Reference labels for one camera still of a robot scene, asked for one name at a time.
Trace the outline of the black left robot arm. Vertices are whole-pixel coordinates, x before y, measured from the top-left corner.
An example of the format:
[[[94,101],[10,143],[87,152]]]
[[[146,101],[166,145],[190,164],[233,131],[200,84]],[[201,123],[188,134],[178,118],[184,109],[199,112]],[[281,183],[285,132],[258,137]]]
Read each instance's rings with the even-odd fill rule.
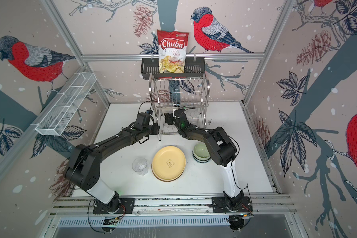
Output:
[[[152,110],[138,113],[135,122],[123,128],[116,135],[101,142],[75,147],[63,176],[68,184],[76,185],[94,198],[95,215],[124,213],[131,214],[134,199],[121,200],[120,195],[111,189],[100,177],[101,163],[117,151],[143,144],[150,135],[157,135],[159,126],[154,122]]]

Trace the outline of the clear drinking glass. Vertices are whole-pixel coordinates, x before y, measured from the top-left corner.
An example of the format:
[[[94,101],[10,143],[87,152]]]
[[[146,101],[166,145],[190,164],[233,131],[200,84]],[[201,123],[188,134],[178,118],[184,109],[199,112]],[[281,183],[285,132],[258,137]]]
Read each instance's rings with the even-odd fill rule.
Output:
[[[138,157],[132,163],[132,169],[140,176],[148,173],[148,161],[145,158]]]

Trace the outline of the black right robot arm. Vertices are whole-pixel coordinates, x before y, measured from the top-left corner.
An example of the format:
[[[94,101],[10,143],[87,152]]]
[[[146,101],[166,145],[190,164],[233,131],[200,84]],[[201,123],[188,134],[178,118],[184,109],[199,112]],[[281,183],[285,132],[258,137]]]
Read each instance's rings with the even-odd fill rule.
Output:
[[[239,187],[233,162],[237,158],[239,148],[235,146],[230,136],[222,127],[204,129],[189,122],[185,109],[175,110],[173,113],[164,113],[165,122],[174,125],[178,134],[187,140],[203,142],[212,161],[221,167],[224,185],[223,205],[213,205],[222,211],[247,213],[252,215],[251,198],[245,196],[244,190]]]

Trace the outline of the light green bowl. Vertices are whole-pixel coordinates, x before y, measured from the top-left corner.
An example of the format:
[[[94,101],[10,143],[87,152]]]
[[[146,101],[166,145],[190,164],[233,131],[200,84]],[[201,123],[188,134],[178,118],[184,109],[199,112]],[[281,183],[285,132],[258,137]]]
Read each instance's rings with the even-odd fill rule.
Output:
[[[197,143],[192,151],[193,156],[195,156],[196,158],[211,158],[207,147],[205,145],[205,143],[200,142]]]

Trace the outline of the blue white patterned bowl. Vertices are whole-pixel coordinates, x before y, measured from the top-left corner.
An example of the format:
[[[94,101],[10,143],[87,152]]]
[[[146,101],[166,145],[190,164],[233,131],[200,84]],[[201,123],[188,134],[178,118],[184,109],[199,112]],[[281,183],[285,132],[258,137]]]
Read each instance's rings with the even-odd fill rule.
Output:
[[[196,158],[195,156],[193,156],[193,158],[198,163],[207,163],[211,160],[211,158]]]

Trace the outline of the yellow plate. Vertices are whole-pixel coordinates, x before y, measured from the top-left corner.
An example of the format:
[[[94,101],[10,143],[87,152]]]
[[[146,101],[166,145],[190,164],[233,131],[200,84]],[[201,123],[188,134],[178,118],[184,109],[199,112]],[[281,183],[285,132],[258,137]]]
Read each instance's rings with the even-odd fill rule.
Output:
[[[165,182],[178,179],[186,167],[185,154],[175,146],[161,148],[152,160],[153,175]]]

